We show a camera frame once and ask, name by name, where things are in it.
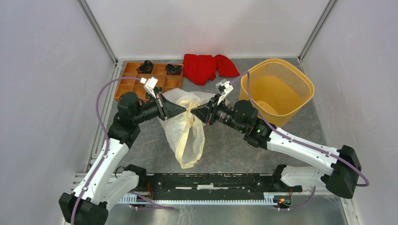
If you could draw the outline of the pale yellow plastic trash bag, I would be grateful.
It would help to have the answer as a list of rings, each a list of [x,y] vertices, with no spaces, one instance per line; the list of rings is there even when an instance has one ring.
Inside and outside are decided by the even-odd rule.
[[[192,168],[203,154],[205,124],[195,117],[190,110],[206,104],[215,94],[201,91],[188,92],[176,88],[167,91],[164,96],[167,100],[186,108],[186,112],[166,121],[160,120],[160,123],[181,168]]]

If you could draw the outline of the yellow mesh trash bin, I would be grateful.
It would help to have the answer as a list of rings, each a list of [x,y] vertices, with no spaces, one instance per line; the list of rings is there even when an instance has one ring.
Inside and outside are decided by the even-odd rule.
[[[265,119],[283,127],[314,96],[314,85],[298,68],[283,59],[267,59],[248,70],[240,84],[240,100],[249,100]]]

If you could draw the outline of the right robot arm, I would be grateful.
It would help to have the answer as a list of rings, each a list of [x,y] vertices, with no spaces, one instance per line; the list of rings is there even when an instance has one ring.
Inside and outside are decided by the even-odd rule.
[[[345,199],[352,199],[361,176],[361,164],[355,149],[343,145],[334,148],[319,145],[294,136],[275,125],[267,124],[258,117],[258,110],[248,100],[239,100],[233,107],[219,102],[220,95],[190,112],[208,125],[216,121],[244,134],[244,140],[255,148],[280,152],[309,164],[304,169],[285,166],[282,172],[271,178],[276,191],[299,185],[302,177],[313,174],[314,183],[323,183],[325,188]]]

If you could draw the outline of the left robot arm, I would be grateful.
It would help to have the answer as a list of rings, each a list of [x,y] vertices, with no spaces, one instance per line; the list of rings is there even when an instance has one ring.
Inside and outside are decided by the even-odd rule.
[[[185,107],[167,100],[160,92],[146,103],[135,92],[126,92],[120,96],[117,108],[94,164],[72,193],[63,193],[59,198],[63,217],[71,225],[103,225],[112,208],[129,191],[144,190],[147,177],[130,168],[112,184],[108,182],[138,137],[140,123],[154,118],[167,120],[186,112]]]

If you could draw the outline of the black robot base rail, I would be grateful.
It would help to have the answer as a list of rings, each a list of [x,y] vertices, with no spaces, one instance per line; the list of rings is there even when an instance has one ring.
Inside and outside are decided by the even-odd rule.
[[[265,193],[302,192],[301,185],[282,182],[285,167],[278,165],[273,173],[147,173],[136,165],[128,165],[124,170],[139,177],[134,192],[157,202],[260,203],[266,200]]]

